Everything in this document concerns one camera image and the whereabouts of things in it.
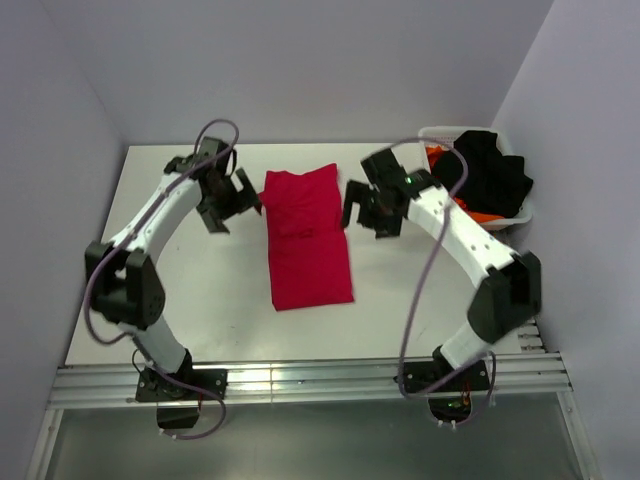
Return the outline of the red t shirt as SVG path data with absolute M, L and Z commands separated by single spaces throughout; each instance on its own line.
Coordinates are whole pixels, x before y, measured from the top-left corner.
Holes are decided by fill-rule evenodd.
M 266 173 L 260 199 L 278 312 L 354 301 L 338 174 L 334 163 L 303 174 Z

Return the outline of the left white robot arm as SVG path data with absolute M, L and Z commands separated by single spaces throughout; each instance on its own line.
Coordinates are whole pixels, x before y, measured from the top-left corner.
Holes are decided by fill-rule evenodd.
M 154 371 L 159 388 L 183 399 L 195 386 L 190 352 L 164 317 L 166 292 L 156 270 L 164 247 L 191 212 L 211 234 L 226 234 L 226 220 L 261 202 L 235 148 L 217 141 L 186 157 L 173 158 L 141 210 L 107 242 L 85 250 L 86 315 L 100 314 L 130 338 Z

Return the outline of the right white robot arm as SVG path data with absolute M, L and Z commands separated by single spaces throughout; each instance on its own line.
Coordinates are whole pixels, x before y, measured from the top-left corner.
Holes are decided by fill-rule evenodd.
M 409 307 L 399 352 L 404 365 L 409 337 L 426 278 L 444 251 L 468 276 L 475 293 L 462 326 L 438 347 L 442 358 L 433 365 L 435 383 L 452 390 L 468 374 L 467 366 L 490 353 L 493 345 L 536 316 L 542 306 L 541 262 L 531 252 L 520 254 L 495 239 L 451 198 L 426 171 L 394 174 L 372 185 L 346 184 L 342 225 L 349 225 L 354 205 L 357 223 L 378 238 L 396 237 L 407 220 L 435 239 Z

